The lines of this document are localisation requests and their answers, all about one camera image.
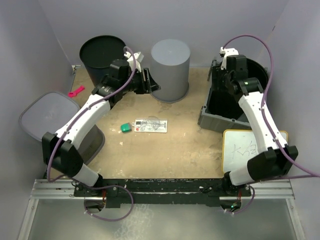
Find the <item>light grey plastic bucket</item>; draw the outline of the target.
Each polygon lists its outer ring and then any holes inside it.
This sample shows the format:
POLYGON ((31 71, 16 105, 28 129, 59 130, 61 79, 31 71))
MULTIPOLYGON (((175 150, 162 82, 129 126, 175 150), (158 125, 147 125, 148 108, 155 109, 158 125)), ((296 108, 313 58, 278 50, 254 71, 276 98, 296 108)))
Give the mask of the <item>light grey plastic bucket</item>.
POLYGON ((189 46, 178 39, 164 39, 152 47, 150 75, 160 86, 154 98, 175 103, 188 94, 190 57, 189 46))

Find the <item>black cylindrical bin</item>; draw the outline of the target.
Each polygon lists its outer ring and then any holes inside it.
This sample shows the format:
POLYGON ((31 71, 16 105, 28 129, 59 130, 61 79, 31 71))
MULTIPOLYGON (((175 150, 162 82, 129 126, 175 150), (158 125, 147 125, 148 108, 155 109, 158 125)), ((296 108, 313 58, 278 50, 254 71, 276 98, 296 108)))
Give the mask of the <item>black cylindrical bin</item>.
MULTIPOLYGON (((258 62, 247 58, 248 80, 245 86, 248 93, 263 92, 269 81, 266 69, 258 62)), ((232 96, 228 92, 213 91, 210 89, 208 109, 211 114, 218 115, 228 119, 239 119, 244 115, 239 105, 241 96, 232 96)))

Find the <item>dark blue cylindrical bin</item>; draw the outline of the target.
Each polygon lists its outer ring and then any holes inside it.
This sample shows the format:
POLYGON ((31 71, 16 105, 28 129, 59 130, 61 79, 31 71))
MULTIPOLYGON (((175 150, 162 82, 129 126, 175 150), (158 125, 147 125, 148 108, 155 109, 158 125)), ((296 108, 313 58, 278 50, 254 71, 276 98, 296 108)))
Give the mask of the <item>dark blue cylindrical bin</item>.
POLYGON ((87 40, 79 51, 82 61, 94 86, 98 85, 113 60, 124 57, 125 42, 113 35, 99 35, 87 40))

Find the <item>grey ribbed laundry basket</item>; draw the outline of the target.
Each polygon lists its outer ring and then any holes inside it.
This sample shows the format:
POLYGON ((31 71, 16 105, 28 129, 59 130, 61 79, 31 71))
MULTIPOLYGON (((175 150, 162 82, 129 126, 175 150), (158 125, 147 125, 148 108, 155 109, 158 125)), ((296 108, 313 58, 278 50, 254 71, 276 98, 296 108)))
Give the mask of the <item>grey ribbed laundry basket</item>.
MULTIPOLYGON (((67 95, 51 91, 35 100, 20 115, 21 128, 34 139, 41 141, 45 133, 55 133, 80 110, 80 106, 67 95)), ((89 164, 105 143, 103 132, 94 125, 83 139, 79 153, 89 164)))

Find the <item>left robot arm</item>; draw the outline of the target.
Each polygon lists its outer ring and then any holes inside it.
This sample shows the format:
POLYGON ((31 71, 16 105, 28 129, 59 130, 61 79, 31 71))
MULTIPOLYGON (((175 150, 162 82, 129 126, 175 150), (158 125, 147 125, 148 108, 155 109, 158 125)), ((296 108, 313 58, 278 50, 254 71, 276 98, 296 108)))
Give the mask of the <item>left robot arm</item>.
POLYGON ((90 169, 79 153, 80 145, 97 121, 128 92, 138 95, 160 90, 148 68, 138 69, 137 61, 116 59, 97 84, 82 108, 55 133, 46 132, 41 140, 47 172, 55 169, 85 185, 91 196, 103 191, 102 176, 90 169))

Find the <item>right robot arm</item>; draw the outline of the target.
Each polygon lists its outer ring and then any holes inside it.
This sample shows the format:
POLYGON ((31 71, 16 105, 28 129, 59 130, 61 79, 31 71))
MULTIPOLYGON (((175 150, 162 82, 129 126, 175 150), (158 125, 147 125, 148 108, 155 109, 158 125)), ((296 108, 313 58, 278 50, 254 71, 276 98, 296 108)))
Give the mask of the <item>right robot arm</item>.
POLYGON ((245 115, 253 131, 258 154, 245 166, 224 173, 222 190, 235 195, 240 187, 288 174, 299 152, 290 146, 278 130, 263 99, 269 76, 263 66, 242 54, 223 55, 213 60, 210 106, 220 117, 231 119, 245 115))

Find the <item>clear plastic label card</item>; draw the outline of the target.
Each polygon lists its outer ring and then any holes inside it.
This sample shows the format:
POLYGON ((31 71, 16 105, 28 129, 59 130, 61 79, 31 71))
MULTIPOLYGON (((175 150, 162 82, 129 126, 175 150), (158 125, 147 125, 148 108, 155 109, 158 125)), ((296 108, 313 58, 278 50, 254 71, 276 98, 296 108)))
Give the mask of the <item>clear plastic label card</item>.
POLYGON ((167 133, 168 121, 158 118, 137 118, 134 131, 140 133, 167 133))

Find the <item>green small box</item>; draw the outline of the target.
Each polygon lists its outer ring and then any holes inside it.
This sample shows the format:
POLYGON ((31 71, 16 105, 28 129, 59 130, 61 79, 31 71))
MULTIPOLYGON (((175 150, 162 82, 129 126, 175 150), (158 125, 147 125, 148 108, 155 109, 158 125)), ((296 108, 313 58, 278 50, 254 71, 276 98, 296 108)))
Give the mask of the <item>green small box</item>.
POLYGON ((130 122, 124 123, 120 126, 122 133, 128 133, 132 131, 132 124, 130 122))

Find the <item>grey rectangular plastic crate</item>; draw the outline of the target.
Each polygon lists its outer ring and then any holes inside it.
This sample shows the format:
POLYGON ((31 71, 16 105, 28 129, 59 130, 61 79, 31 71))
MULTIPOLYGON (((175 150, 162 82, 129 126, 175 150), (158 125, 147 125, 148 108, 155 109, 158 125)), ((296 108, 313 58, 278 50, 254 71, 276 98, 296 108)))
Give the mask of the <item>grey rectangular plastic crate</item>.
POLYGON ((250 123, 244 113, 239 119, 226 118, 209 112, 209 97, 211 87, 206 97, 205 104, 200 110, 197 124, 207 130, 223 133, 225 130, 250 130, 250 123))

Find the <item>pink plastic clip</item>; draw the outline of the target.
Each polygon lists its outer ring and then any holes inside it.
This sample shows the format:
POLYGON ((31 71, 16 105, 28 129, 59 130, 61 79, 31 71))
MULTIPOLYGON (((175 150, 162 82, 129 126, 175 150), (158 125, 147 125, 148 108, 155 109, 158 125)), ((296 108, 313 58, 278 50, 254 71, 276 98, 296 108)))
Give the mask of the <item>pink plastic clip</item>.
POLYGON ((81 92, 84 91, 84 90, 85 90, 85 87, 84 87, 83 85, 81 85, 81 86, 78 87, 77 89, 69 92, 67 95, 68 95, 68 97, 70 97, 70 98, 74 98, 74 97, 76 97, 79 93, 81 93, 81 92))

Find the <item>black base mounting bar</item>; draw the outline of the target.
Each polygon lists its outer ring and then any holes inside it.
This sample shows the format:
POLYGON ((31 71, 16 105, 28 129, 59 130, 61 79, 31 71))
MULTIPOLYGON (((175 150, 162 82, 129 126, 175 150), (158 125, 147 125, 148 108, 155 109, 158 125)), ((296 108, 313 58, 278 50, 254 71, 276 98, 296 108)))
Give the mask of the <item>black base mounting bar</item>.
POLYGON ((109 209, 131 203, 218 207, 223 197, 237 200, 251 196, 244 185, 232 186, 221 178, 105 178, 97 186, 107 186, 107 189, 90 189, 82 183, 73 186, 75 197, 85 200, 103 197, 109 209))

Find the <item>small whiteboard with yellow frame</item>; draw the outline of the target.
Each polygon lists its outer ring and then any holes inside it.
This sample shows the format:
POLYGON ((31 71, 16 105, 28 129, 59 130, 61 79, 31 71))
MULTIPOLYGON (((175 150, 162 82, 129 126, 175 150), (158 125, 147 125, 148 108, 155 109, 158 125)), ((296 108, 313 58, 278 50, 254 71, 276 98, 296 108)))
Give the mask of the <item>small whiteboard with yellow frame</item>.
POLYGON ((251 180, 247 163, 259 154, 252 130, 227 129, 223 133, 222 171, 229 172, 232 180, 251 180))

